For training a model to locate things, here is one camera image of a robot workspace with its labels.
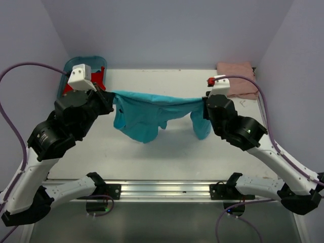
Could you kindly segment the teal t-shirt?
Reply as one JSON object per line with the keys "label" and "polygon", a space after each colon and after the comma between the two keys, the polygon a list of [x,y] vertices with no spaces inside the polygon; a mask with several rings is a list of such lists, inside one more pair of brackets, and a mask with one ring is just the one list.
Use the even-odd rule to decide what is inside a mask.
{"label": "teal t-shirt", "polygon": [[190,115],[192,128],[199,140],[211,132],[211,123],[204,119],[202,98],[177,98],[129,91],[114,91],[116,115],[113,126],[131,139],[149,143],[168,121]]}

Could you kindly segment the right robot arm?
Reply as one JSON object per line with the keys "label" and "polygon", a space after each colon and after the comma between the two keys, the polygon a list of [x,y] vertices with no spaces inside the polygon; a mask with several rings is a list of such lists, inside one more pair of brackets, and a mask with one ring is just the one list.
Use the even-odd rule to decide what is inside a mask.
{"label": "right robot arm", "polygon": [[298,215],[306,215],[318,207],[323,173],[309,170],[273,145],[267,129],[252,117],[238,115],[233,101],[225,95],[207,92],[203,101],[204,118],[211,122],[215,135],[256,157],[279,177],[253,178],[233,173],[223,186],[216,186],[217,192],[233,199],[246,195],[266,197]]}

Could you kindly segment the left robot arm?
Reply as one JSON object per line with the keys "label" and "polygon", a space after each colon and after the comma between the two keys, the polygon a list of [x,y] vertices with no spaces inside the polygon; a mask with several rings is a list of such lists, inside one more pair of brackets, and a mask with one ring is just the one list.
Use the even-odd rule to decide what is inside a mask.
{"label": "left robot arm", "polygon": [[54,207],[74,199],[112,199],[96,172],[60,186],[42,183],[64,154],[83,140],[98,116],[113,111],[113,99],[114,93],[97,89],[70,91],[55,101],[47,120],[32,131],[21,168],[1,193],[1,219],[7,227],[36,223]]}

